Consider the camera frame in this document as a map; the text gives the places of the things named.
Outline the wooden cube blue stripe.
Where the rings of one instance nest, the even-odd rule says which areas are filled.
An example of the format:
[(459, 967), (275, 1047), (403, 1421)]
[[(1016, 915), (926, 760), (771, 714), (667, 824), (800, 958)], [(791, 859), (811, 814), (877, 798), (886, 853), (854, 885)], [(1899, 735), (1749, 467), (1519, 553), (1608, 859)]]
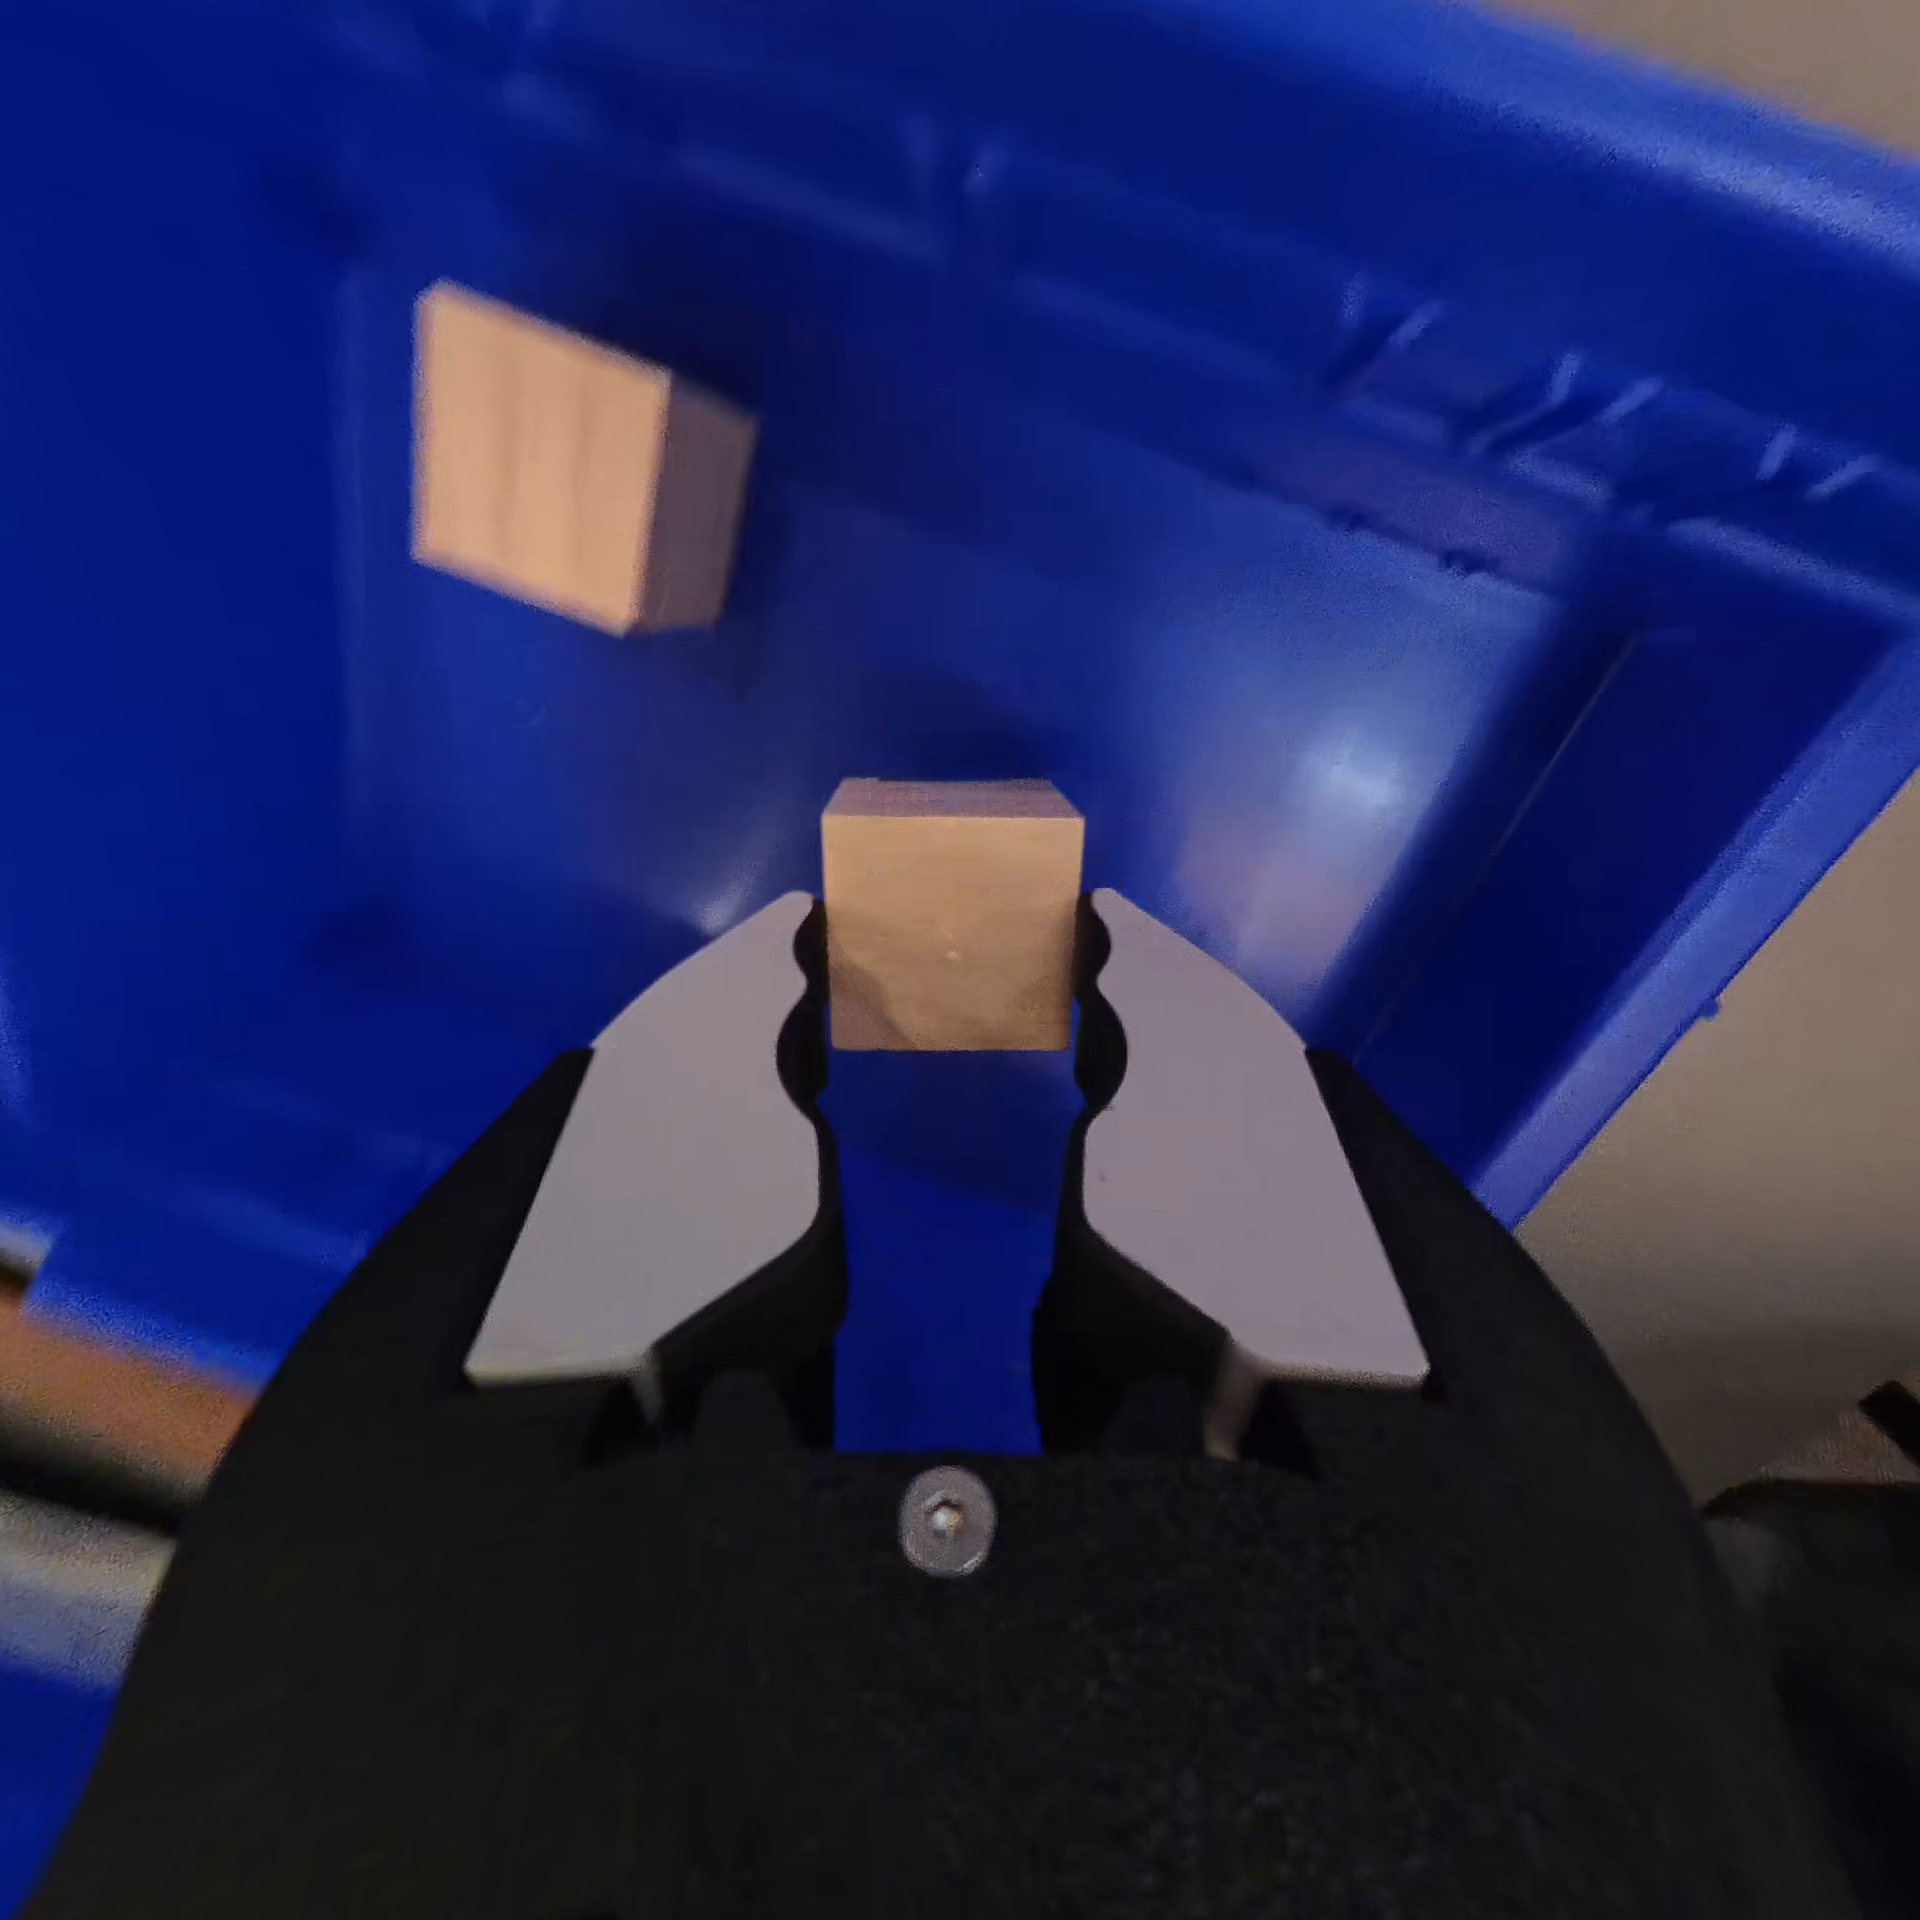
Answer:
[(459, 279), (411, 304), (411, 562), (596, 630), (708, 630), (761, 416)]
[(1064, 1053), (1089, 814), (1052, 783), (840, 783), (822, 814), (838, 1053)]

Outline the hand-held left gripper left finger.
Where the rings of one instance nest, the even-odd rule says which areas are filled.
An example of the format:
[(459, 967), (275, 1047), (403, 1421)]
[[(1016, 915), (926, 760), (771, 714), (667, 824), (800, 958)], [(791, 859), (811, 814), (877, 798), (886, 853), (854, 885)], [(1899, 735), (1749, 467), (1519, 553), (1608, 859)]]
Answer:
[(677, 1436), (708, 1384), (761, 1372), (830, 1443), (854, 1240), (822, 1093), (830, 908), (791, 893), (596, 1041), (466, 1384), (627, 1384)]

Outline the wooden table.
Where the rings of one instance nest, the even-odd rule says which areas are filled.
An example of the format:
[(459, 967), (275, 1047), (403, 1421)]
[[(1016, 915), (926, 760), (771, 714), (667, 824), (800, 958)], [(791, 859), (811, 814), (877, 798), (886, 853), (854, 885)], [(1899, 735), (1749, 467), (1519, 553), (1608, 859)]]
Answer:
[(117, 1689), (260, 1386), (0, 1307), (0, 1654)]

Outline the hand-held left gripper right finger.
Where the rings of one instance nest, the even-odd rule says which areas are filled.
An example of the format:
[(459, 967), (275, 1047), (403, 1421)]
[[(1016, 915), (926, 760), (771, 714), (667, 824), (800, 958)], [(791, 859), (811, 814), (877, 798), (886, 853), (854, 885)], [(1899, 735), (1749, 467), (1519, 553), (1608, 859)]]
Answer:
[(1432, 1341), (1329, 1113), (1310, 1047), (1122, 893), (1075, 915), (1075, 1122), (1033, 1309), (1050, 1451), (1302, 1463), (1287, 1386), (1423, 1407)]

